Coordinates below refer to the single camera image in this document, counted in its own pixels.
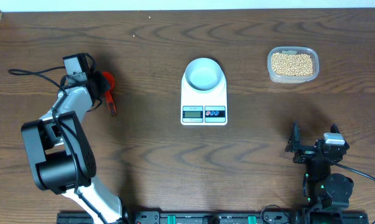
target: wood grain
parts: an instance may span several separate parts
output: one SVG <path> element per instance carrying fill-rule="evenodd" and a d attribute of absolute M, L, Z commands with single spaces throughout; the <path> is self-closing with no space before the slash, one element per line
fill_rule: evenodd
<path fill-rule="evenodd" d="M 267 54 L 283 45 L 317 52 L 313 82 L 269 80 Z M 116 78 L 118 116 L 101 107 L 83 127 L 100 179 L 132 208 L 306 204 L 304 166 L 284 152 L 293 121 L 307 144 L 337 123 L 351 145 L 342 163 L 375 176 L 375 9 L 7 13 L 0 26 L 0 223 L 54 223 L 57 212 L 80 210 L 34 185 L 20 134 L 57 90 L 7 74 L 59 66 L 78 52 Z M 180 79 L 198 57 L 216 59 L 225 71 L 225 127 L 180 124 Z M 375 183 L 333 172 L 353 178 L 350 209 L 374 220 Z"/>

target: wire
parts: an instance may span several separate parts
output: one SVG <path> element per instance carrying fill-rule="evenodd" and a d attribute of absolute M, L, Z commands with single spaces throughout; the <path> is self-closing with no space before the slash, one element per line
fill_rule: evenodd
<path fill-rule="evenodd" d="M 71 133 L 71 135 L 75 138 L 75 140 L 78 141 L 78 135 L 68 126 L 66 125 L 63 121 L 58 121 L 60 123 L 61 126 L 63 126 L 67 131 L 69 131 Z M 104 219 L 104 216 L 99 212 L 97 211 L 97 209 L 95 209 L 94 206 L 92 206 L 91 203 L 89 203 L 89 201 L 84 198 L 84 196 L 82 195 L 81 192 L 77 192 L 75 189 L 78 189 L 78 187 L 74 188 L 74 194 L 77 194 L 78 195 L 78 198 L 81 199 L 85 204 L 86 206 L 88 206 L 88 208 L 90 210 L 92 210 L 93 212 L 96 213 L 96 215 L 99 217 L 99 219 L 104 223 L 104 224 L 107 224 L 107 221 Z"/>
<path fill-rule="evenodd" d="M 48 71 L 52 71 L 52 70 L 59 69 L 59 68 L 63 68 L 63 67 L 50 68 L 50 69 L 46 69 L 42 72 L 48 72 Z M 57 82 L 53 81 L 52 79 L 46 77 L 45 75 L 41 75 L 40 72 L 31 72 L 31 71 L 22 70 L 22 69 L 15 69 L 15 68 L 9 69 L 7 72 L 9 72 L 11 75 L 36 75 L 40 78 L 43 78 L 43 79 L 49 81 L 50 83 L 52 83 L 53 85 L 55 85 L 57 88 L 59 88 L 60 90 L 62 90 L 65 93 L 65 90 L 62 88 L 62 86 L 60 86 Z"/>
<path fill-rule="evenodd" d="M 289 215 L 287 215 L 287 214 L 284 212 L 284 210 L 283 210 L 281 207 L 279 207 L 278 205 L 268 205 L 268 206 L 266 206 L 266 207 L 263 208 L 263 210 L 261 211 L 261 220 L 262 220 L 262 222 L 264 222 L 265 224 L 270 224 L 268 221 L 266 221 L 266 220 L 263 218 L 263 213 L 264 213 L 264 211 L 265 211 L 266 209 L 268 209 L 269 207 L 277 207 L 278 209 L 281 210 L 281 212 L 285 215 L 285 217 L 288 218 L 288 222 L 285 222 L 285 223 L 282 223 L 282 224 L 286 224 L 286 223 L 289 223 L 289 222 L 290 222 L 291 217 L 290 217 Z"/>
<path fill-rule="evenodd" d="M 86 56 L 88 56 L 88 58 L 90 58 L 90 60 L 92 60 L 92 66 L 90 67 L 90 71 L 93 72 L 95 69 L 96 69 L 96 61 L 94 60 L 94 58 L 88 54 L 88 53 L 85 53 Z"/>
<path fill-rule="evenodd" d="M 96 67 L 96 62 L 93 59 L 93 57 L 90 56 L 89 54 L 87 54 L 87 56 L 93 61 L 93 65 Z M 62 66 L 62 67 L 54 67 L 54 68 L 42 70 L 42 71 L 39 71 L 39 72 L 31 72 L 31 71 L 27 71 L 27 70 L 21 70 L 21 69 L 15 69 L 15 68 L 13 68 L 13 69 L 9 69 L 8 72 L 11 75 L 35 75 L 35 76 L 38 76 L 40 78 L 43 78 L 43 79 L 49 81 L 50 83 L 52 83 L 53 85 L 55 85 L 57 88 L 59 88 L 59 90 L 61 90 L 63 92 L 63 96 L 57 101 L 56 105 L 52 108 L 52 118 L 53 118 L 53 121 L 54 121 L 56 127 L 60 131 L 60 134 L 62 135 L 62 137 L 63 137 L 63 139 L 65 141 L 65 144 L 68 146 L 68 148 L 69 148 L 69 150 L 71 152 L 71 156 L 72 156 L 73 162 L 74 162 L 74 166 L 75 166 L 74 194 L 78 195 L 78 198 L 81 199 L 90 210 L 92 210 L 93 212 L 95 212 L 97 214 L 98 218 L 104 224 L 108 224 L 107 221 L 104 219 L 104 216 L 99 211 L 97 211 L 97 209 L 95 209 L 95 207 L 92 206 L 92 204 L 89 203 L 89 201 L 87 201 L 86 198 L 84 198 L 84 196 L 82 195 L 82 193 L 78 192 L 79 182 L 80 182 L 80 165 L 79 165 L 79 162 L 78 162 L 78 159 L 77 159 L 77 155 L 75 154 L 74 148 L 71 145 L 71 142 L 70 142 L 68 136 L 66 135 L 64 129 L 62 128 L 62 126 L 65 129 L 67 129 L 67 131 L 69 131 L 72 134 L 72 136 L 77 141 L 78 141 L 78 136 L 76 135 L 76 133 L 70 127 L 68 127 L 63 121 L 59 121 L 58 118 L 56 117 L 58 107 L 63 103 L 63 101 L 65 100 L 65 98 L 68 96 L 67 92 L 65 91 L 65 88 L 64 88 L 67 75 L 65 75 L 65 76 L 62 77 L 62 79 L 60 80 L 60 85 L 59 85 L 57 82 L 55 82 L 52 79 L 50 79 L 50 78 L 48 78 L 48 77 L 46 77 L 46 76 L 44 76 L 44 75 L 41 74 L 41 73 L 45 73 L 45 72 L 49 72 L 49 71 L 56 70 L 56 69 L 61 69 L 61 68 L 65 68 L 65 67 L 64 66 Z M 102 104 L 103 101 L 101 99 L 98 99 L 98 100 L 100 101 L 99 104 L 94 109 L 92 109 L 92 110 L 97 109 Z"/>
<path fill-rule="evenodd" d="M 103 103 L 103 100 L 101 100 L 101 99 L 98 99 L 98 101 L 99 101 L 99 103 L 97 104 L 97 106 L 95 108 L 93 108 L 92 110 L 88 110 L 88 112 L 94 111 L 95 109 L 97 109 Z"/>
<path fill-rule="evenodd" d="M 348 170 L 348 171 L 350 171 L 350 172 L 354 172 L 354 173 L 356 173 L 356 174 L 362 175 L 363 177 L 367 177 L 368 179 L 375 181 L 375 177 L 373 177 L 373 176 L 371 176 L 371 175 L 368 175 L 368 174 L 366 174 L 366 173 L 364 173 L 364 172 L 361 172 L 361 171 L 358 171 L 358 170 L 356 170 L 356 169 L 353 169 L 353 168 L 350 168 L 350 167 L 347 167 L 347 166 L 344 166 L 344 165 L 338 164 L 338 163 L 332 161 L 332 160 L 331 160 L 330 158 L 328 158 L 327 156 L 324 156 L 324 158 L 325 158 L 330 164 L 332 164 L 332 165 L 335 165 L 335 166 L 337 166 L 337 167 L 340 167 L 340 168 L 346 169 L 346 170 Z"/>
<path fill-rule="evenodd" d="M 307 173 L 303 175 L 303 184 L 302 184 L 302 189 L 303 189 L 303 196 L 307 197 L 306 195 L 306 181 L 307 181 Z"/>
<path fill-rule="evenodd" d="M 339 216 L 341 217 L 341 224 L 345 224 L 345 222 L 343 221 L 342 213 L 342 211 L 339 212 Z"/>

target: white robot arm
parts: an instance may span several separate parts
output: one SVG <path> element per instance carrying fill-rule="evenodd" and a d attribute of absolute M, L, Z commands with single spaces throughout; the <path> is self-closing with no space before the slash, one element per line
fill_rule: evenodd
<path fill-rule="evenodd" d="M 22 137 L 35 184 L 78 203 L 95 224 L 124 223 L 121 200 L 97 178 L 93 153 L 81 122 L 93 103 L 109 89 L 100 72 L 89 66 L 88 54 L 64 57 L 67 85 L 62 80 L 58 99 L 39 120 L 22 127 Z M 65 150 L 47 149 L 65 145 Z"/>

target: kitchen scale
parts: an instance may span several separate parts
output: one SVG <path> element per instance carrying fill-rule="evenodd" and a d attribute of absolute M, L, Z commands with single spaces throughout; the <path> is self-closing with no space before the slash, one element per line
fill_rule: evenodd
<path fill-rule="evenodd" d="M 226 77 L 214 60 L 198 58 L 188 64 L 181 98 L 182 125 L 227 124 Z"/>

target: transparent container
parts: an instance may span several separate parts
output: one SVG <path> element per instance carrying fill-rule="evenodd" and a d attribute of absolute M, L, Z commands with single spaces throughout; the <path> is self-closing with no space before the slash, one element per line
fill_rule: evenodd
<path fill-rule="evenodd" d="M 276 74 L 272 69 L 272 55 L 274 53 L 282 54 L 307 54 L 313 62 L 313 75 L 308 77 L 290 77 Z M 315 79 L 320 71 L 320 64 L 316 52 L 307 47 L 276 47 L 270 51 L 267 56 L 267 69 L 269 71 L 270 79 L 276 83 L 303 83 Z"/>

